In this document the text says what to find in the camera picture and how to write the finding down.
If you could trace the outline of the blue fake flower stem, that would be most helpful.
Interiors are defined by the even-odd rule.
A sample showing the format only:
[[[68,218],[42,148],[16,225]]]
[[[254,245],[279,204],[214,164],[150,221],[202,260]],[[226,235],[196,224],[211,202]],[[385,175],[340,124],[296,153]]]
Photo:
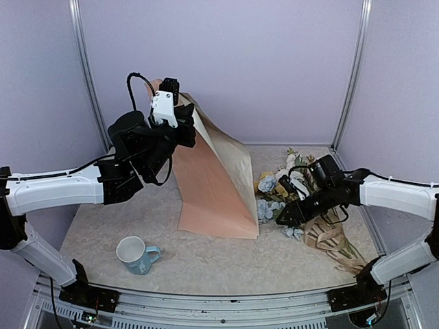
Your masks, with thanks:
[[[292,195],[289,194],[289,196],[291,198],[290,201],[294,201],[298,197],[296,193],[293,193]],[[269,202],[256,196],[255,198],[257,203],[257,218],[259,225],[275,221],[286,205],[285,202]]]

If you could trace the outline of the pink beige wrapping paper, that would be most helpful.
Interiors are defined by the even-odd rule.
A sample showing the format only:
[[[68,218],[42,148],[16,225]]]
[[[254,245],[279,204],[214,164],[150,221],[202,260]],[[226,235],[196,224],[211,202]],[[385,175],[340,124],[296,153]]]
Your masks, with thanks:
[[[252,161],[248,149],[221,131],[188,93],[194,107],[195,146],[179,146],[173,170],[182,198],[178,229],[233,239],[259,236]]]

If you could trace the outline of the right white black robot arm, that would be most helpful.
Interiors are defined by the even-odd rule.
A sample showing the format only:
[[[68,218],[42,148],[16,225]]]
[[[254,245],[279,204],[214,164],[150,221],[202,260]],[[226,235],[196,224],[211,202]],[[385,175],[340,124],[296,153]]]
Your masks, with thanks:
[[[318,170],[318,190],[303,200],[289,202],[276,218],[279,225],[298,227],[336,206],[377,206],[406,212],[433,223],[431,232],[397,251],[376,259],[357,276],[351,299],[365,304],[375,296],[378,286],[412,273],[438,260],[438,187],[433,184],[384,179],[367,169],[333,175]]]

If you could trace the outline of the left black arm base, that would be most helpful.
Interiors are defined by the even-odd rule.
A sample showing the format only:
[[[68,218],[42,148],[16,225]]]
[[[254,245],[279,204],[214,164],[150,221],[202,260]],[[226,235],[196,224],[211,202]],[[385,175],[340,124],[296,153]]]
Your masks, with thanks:
[[[114,313],[119,301],[119,292],[99,287],[62,288],[59,299],[77,306]]]

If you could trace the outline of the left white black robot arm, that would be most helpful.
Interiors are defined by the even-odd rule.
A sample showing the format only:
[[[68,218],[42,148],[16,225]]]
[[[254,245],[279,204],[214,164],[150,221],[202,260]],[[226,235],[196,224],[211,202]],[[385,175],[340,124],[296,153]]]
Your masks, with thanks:
[[[172,163],[179,145],[195,145],[193,104],[176,106],[175,121],[156,113],[145,118],[136,110],[108,128],[115,153],[67,171],[12,173],[1,168],[1,249],[10,250],[38,267],[69,291],[79,303],[91,304],[96,290],[77,260],[67,260],[27,222],[35,210],[77,204],[119,204],[146,184],[161,185],[157,175]]]

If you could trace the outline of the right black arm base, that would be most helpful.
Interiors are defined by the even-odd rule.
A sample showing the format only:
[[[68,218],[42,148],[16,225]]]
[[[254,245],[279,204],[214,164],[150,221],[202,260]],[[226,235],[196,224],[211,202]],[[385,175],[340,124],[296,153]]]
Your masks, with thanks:
[[[356,279],[353,286],[328,291],[332,312],[372,304],[388,297],[383,285],[377,284],[370,274],[358,275]]]

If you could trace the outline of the white fake rose stem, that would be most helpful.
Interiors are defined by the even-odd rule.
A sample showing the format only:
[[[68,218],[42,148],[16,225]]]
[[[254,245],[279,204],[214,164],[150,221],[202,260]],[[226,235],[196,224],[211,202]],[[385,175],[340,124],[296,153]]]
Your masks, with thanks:
[[[312,155],[303,156],[299,151],[289,148],[285,164],[280,166],[275,178],[278,180],[283,175],[288,175],[290,178],[305,180],[305,172],[307,171],[305,167],[314,160],[315,158]]]

